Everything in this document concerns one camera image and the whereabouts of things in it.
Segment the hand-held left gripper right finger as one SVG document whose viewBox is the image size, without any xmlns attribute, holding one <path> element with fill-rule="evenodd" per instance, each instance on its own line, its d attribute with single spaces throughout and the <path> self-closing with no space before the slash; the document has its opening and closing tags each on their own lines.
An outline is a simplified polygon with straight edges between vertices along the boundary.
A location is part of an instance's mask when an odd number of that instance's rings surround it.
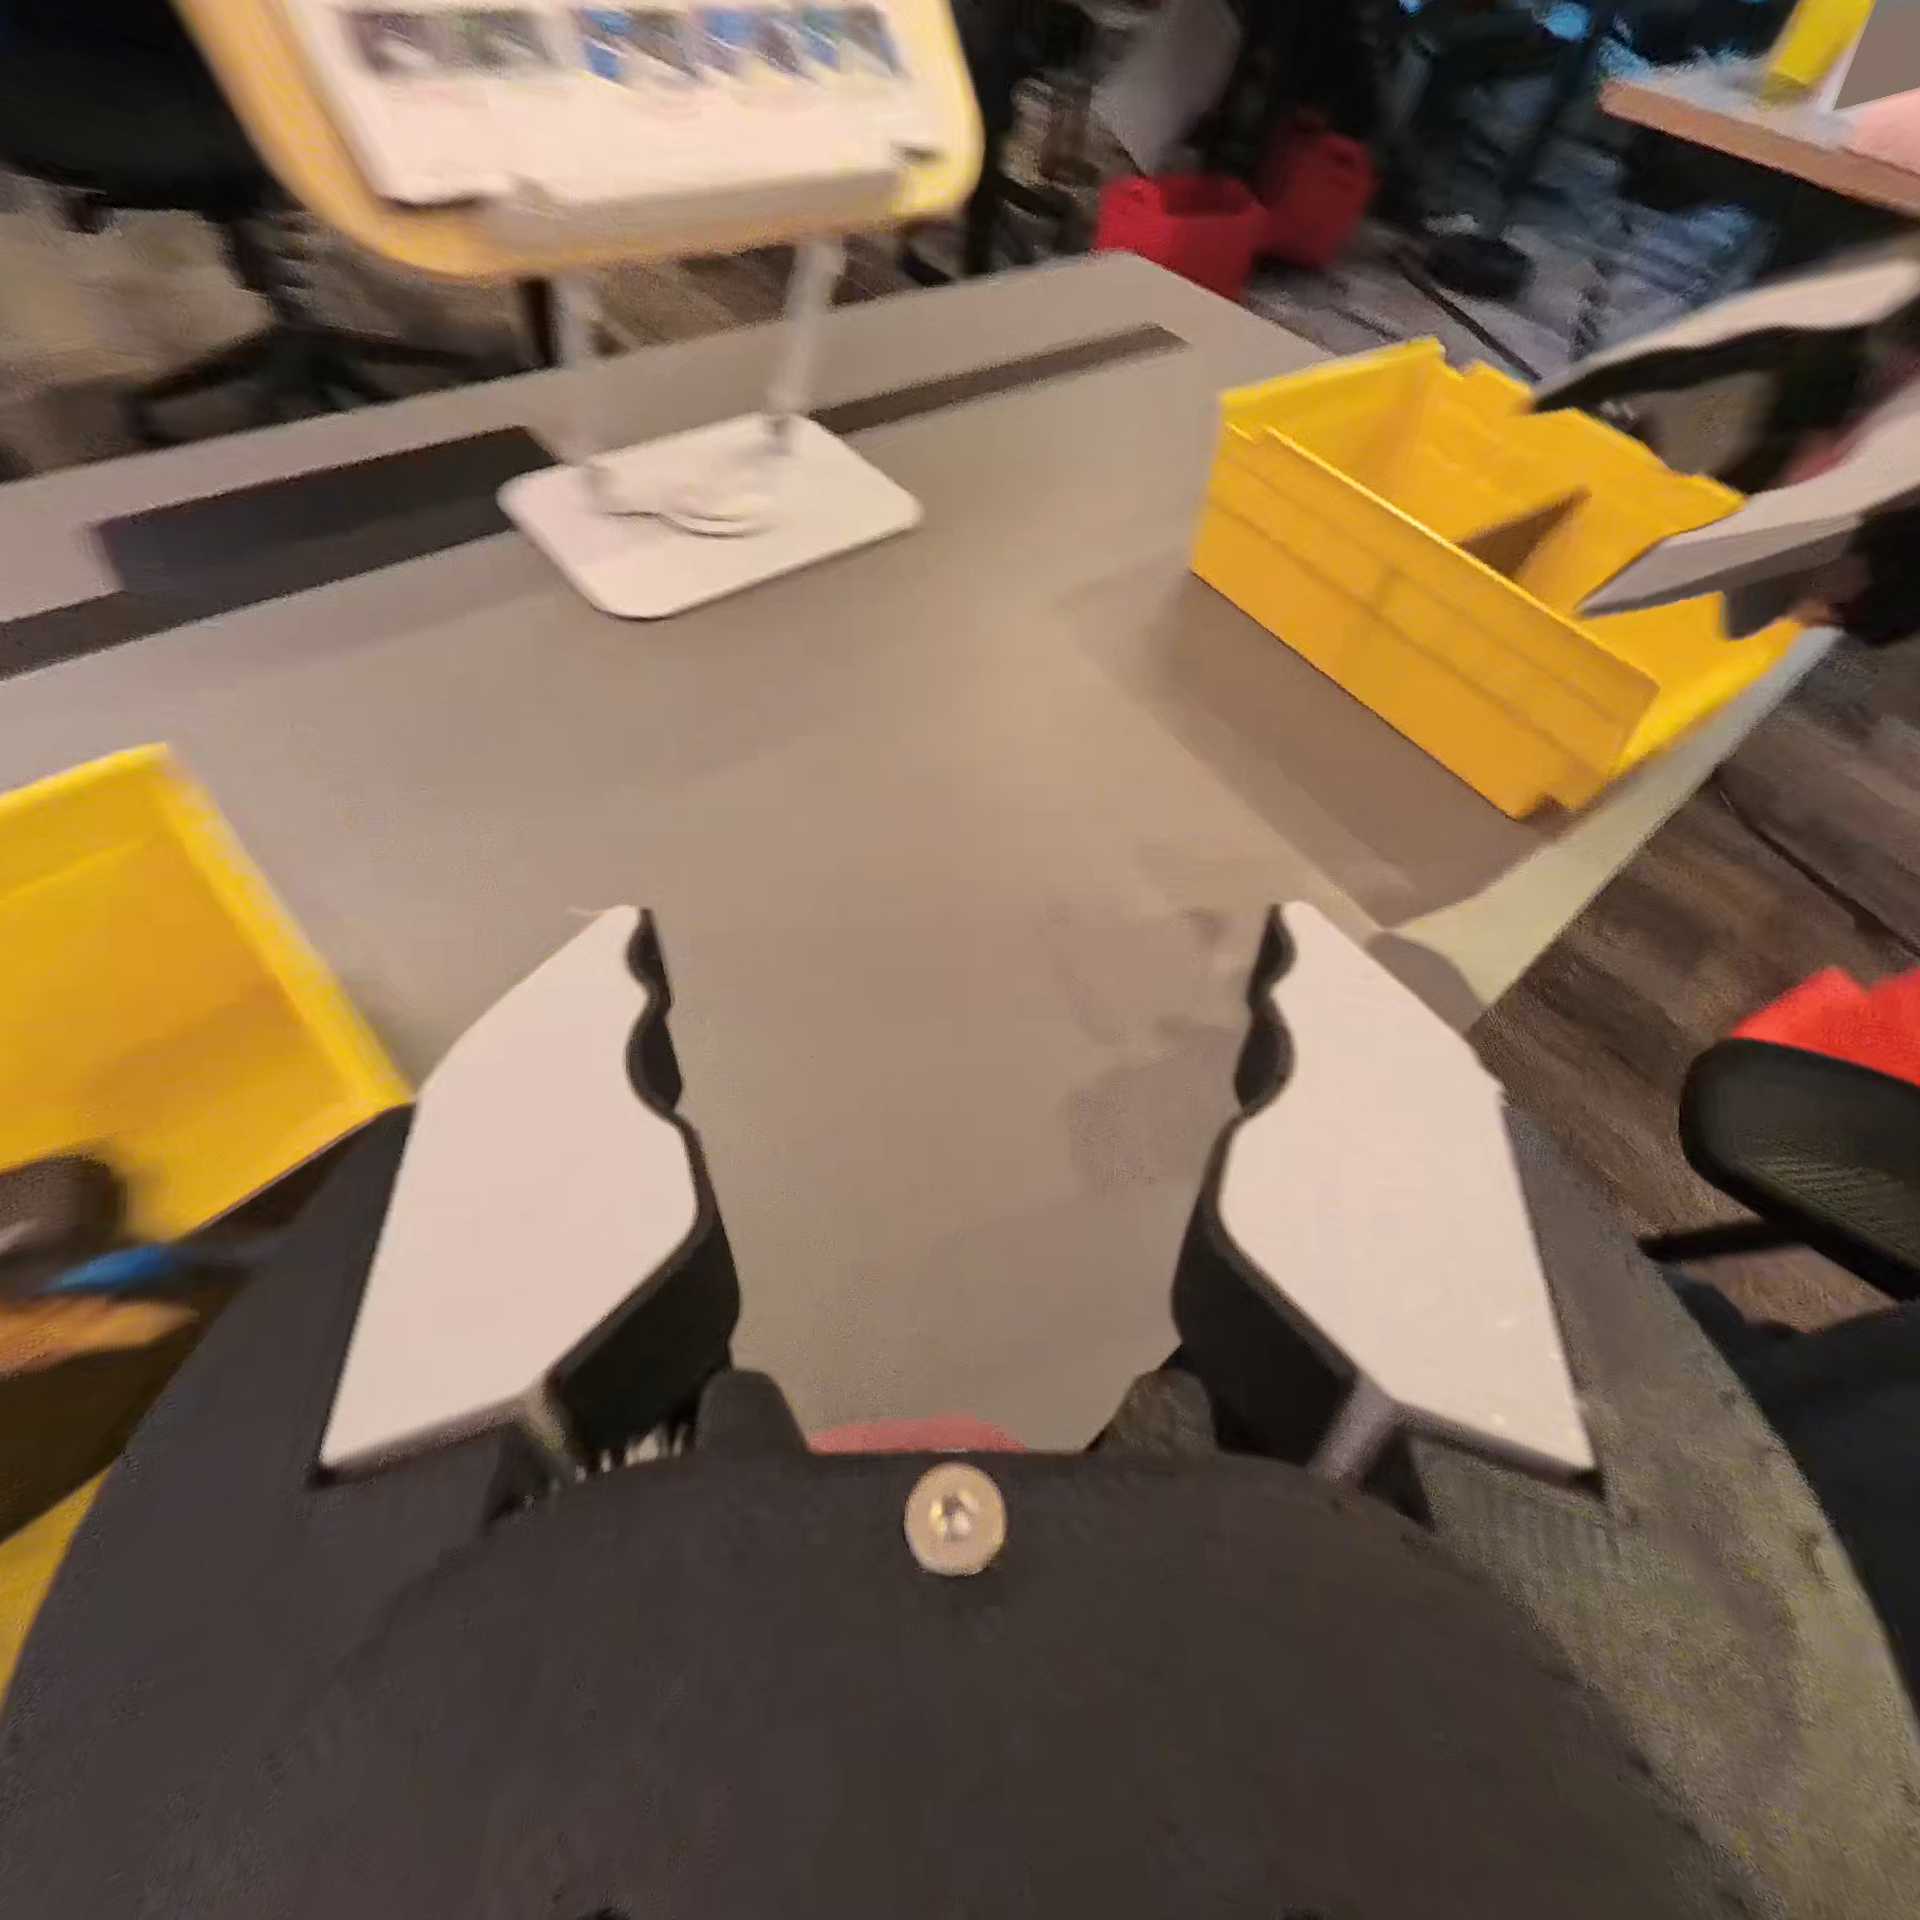
<svg viewBox="0 0 1920 1920">
<path fill-rule="evenodd" d="M 1496 1080 L 1308 904 L 1266 914 L 1246 1014 L 1173 1274 L 1231 1436 L 1350 1485 L 1404 1438 L 1590 1477 Z"/>
</svg>

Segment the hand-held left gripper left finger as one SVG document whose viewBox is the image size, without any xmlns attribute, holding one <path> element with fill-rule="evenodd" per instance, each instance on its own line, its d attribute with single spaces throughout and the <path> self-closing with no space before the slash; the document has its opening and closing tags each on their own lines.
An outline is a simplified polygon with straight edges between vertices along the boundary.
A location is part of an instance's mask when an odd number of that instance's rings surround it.
<svg viewBox="0 0 1920 1920">
<path fill-rule="evenodd" d="M 606 1468 L 727 1366 L 739 1281 L 656 922 L 588 920 L 426 1077 L 320 1438 L 359 1480 L 485 1433 Z"/>
</svg>

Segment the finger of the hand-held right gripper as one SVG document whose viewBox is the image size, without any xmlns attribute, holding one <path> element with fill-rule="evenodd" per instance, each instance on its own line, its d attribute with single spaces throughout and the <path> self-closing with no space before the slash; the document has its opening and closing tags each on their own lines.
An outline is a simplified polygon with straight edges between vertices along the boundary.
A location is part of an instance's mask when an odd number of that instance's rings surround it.
<svg viewBox="0 0 1920 1920">
<path fill-rule="evenodd" d="M 1703 304 L 1602 348 L 1528 392 L 1536 414 L 1684 394 L 1741 373 L 1779 370 L 1804 348 L 1858 346 L 1918 300 L 1918 242 L 1886 241 Z"/>
<path fill-rule="evenodd" d="M 1711 601 L 1724 638 L 1786 619 L 1911 638 L 1918 616 L 1918 441 L 1854 440 L 1806 477 L 1658 541 L 1576 605 L 1613 617 Z"/>
</svg>

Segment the yellow plastic bin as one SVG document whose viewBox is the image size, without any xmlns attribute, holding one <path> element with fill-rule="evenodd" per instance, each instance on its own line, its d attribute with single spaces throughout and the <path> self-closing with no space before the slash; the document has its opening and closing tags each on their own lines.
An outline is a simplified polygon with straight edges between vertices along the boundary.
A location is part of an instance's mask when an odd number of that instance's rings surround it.
<svg viewBox="0 0 1920 1920">
<path fill-rule="evenodd" d="M 170 749 L 5 794 L 5 1686 L 134 1428 L 412 1096 Z"/>
<path fill-rule="evenodd" d="M 1717 594 L 1589 617 L 1743 498 L 1436 339 L 1224 392 L 1191 571 L 1503 817 L 1579 812 L 1757 684 Z"/>
</svg>

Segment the wooden office desk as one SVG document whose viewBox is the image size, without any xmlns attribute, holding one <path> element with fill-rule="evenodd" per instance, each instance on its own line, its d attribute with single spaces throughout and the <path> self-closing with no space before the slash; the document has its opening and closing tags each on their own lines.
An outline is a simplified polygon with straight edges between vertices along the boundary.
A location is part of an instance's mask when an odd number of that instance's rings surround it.
<svg viewBox="0 0 1920 1920">
<path fill-rule="evenodd" d="M 1619 124 L 1743 161 L 1847 202 L 1918 216 L 1918 174 L 1854 146 L 1861 109 L 1767 102 L 1743 65 L 1690 65 L 1613 78 L 1599 109 Z"/>
</svg>

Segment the small yellow desk bin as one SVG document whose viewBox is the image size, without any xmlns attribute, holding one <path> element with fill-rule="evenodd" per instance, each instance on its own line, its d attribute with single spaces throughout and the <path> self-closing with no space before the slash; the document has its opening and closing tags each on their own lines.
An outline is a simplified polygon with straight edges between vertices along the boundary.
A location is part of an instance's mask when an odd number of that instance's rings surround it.
<svg viewBox="0 0 1920 1920">
<path fill-rule="evenodd" d="M 1875 2 L 1795 2 L 1759 69 L 1770 102 L 1831 106 Z"/>
</svg>

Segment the black mesh office chair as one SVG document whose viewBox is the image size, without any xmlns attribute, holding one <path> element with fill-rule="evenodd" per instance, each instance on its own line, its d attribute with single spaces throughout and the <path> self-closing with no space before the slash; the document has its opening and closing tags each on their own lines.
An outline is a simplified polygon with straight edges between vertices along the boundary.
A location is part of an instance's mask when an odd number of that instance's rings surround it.
<svg viewBox="0 0 1920 1920">
<path fill-rule="evenodd" d="M 1741 1218 L 1639 1241 L 1658 1264 L 1806 1249 L 1894 1304 L 1918 1296 L 1918 1089 L 1804 1048 L 1722 1040 L 1678 1099 L 1694 1176 Z"/>
</svg>

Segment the instruction board on white stand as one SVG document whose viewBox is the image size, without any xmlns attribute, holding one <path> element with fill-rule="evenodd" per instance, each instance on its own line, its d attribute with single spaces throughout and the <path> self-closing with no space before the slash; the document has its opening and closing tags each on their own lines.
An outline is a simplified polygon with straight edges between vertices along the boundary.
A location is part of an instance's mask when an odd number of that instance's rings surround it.
<svg viewBox="0 0 1920 1920">
<path fill-rule="evenodd" d="M 660 619 L 838 560 L 922 505 L 814 420 L 847 242 L 960 211 L 983 129 L 950 5 L 178 6 L 323 222 L 448 281 L 543 281 L 571 422 L 498 505 L 592 608 Z M 765 394 L 618 448 L 592 278 L 790 250 Z"/>
</svg>

